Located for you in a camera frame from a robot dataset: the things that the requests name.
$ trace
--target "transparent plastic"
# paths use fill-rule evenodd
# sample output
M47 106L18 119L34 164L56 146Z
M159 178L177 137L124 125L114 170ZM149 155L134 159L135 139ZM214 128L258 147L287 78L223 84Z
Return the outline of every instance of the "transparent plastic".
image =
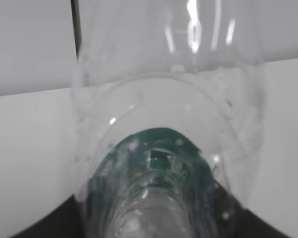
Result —
M250 2L99 0L89 28L73 83L86 236L227 237L216 194L246 202L262 142Z

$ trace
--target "white surface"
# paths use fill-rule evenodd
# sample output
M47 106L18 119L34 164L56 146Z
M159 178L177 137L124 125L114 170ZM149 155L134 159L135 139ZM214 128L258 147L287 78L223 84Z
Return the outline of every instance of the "white surface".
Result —
M97 0L78 0L82 37ZM266 61L298 58L298 0L253 0Z
M72 194L71 119L68 89L0 97L0 238Z
M69 87L75 65L69 0L0 0L0 96Z
M298 238L298 59L267 64L263 159L249 208Z
M267 133L249 201L298 238L298 59L267 64ZM0 97L0 238L35 223L74 190L69 90Z

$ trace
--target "clear plastic bottle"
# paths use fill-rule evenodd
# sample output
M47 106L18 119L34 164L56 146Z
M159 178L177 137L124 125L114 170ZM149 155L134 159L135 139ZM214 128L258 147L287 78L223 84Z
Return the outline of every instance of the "clear plastic bottle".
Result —
M221 224L234 224L235 199L247 200L262 141L250 9L247 0L97 2L73 83L88 238L228 236Z

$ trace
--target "white table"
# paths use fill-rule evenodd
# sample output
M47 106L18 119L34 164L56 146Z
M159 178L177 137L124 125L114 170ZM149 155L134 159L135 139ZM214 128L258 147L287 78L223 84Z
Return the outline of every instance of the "white table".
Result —
M263 159L248 207L298 238L298 59L266 64ZM37 222L74 191L69 89L0 97L0 238Z

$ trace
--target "white wall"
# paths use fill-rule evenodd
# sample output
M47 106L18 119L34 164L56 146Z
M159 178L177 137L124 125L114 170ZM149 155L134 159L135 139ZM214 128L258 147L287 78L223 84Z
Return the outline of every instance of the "white wall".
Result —
M69 0L0 0L0 95L68 87L75 65Z

